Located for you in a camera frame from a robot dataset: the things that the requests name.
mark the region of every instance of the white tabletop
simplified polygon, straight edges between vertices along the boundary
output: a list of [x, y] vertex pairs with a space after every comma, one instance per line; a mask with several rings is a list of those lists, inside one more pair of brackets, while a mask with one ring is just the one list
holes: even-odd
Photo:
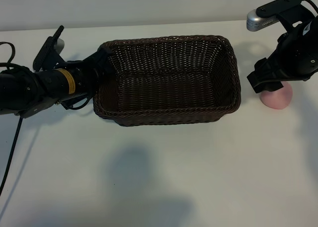
[[[32, 67], [55, 30], [0, 32]], [[268, 57], [280, 24], [244, 21], [66, 29], [65, 60], [114, 39], [213, 34], [238, 59], [240, 109], [215, 123], [120, 127], [55, 106], [24, 120], [4, 192], [1, 227], [314, 227], [318, 223], [318, 75], [292, 82], [291, 105], [265, 107], [246, 76]], [[6, 62], [9, 47], [0, 46]], [[18, 118], [0, 116], [0, 177]]]

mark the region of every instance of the black cable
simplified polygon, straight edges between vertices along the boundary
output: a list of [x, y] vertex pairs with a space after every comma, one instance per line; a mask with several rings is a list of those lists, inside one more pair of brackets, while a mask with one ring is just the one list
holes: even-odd
[[14, 47], [14, 45], [13, 45], [12, 43], [10, 43], [10, 42], [0, 42], [0, 46], [3, 45], [3, 44], [8, 44], [8, 45], [11, 46], [12, 52], [11, 52], [11, 56], [10, 56], [10, 58], [9, 58], [9, 60], [8, 60], [8, 63], [11, 63], [12, 60], [13, 60], [13, 58], [15, 57], [15, 47]]
[[303, 1], [308, 2], [314, 8], [314, 10], [318, 13], [318, 7], [316, 6], [316, 4], [314, 4], [313, 1], [311, 0], [303, 0]]
[[67, 108], [68, 108], [68, 109], [71, 109], [71, 110], [79, 110], [79, 109], [82, 109], [82, 108], [84, 108], [84, 107], [89, 103], [90, 99], [92, 99], [92, 98], [93, 98], [93, 96], [90, 95], [89, 97], [87, 97], [87, 100], [85, 101], [85, 103], [82, 104], [82, 105], [80, 105], [79, 107], [73, 108], [73, 107], [67, 106]]
[[6, 178], [8, 177], [8, 173], [9, 173], [9, 169], [10, 169], [10, 165], [11, 165], [11, 161], [12, 161], [12, 157], [13, 157], [16, 141], [18, 140], [18, 136], [19, 136], [19, 133], [20, 133], [21, 125], [22, 125], [22, 120], [23, 120], [23, 118], [20, 116], [19, 123], [18, 123], [18, 126], [17, 126], [16, 131], [15, 131], [15, 135], [14, 135], [14, 139], [13, 139], [13, 143], [12, 143], [12, 147], [11, 147], [8, 163], [6, 164], [5, 172], [4, 172], [2, 183], [1, 183], [1, 186], [0, 186], [0, 196], [1, 196], [2, 190], [4, 188], [4, 184], [5, 184]]

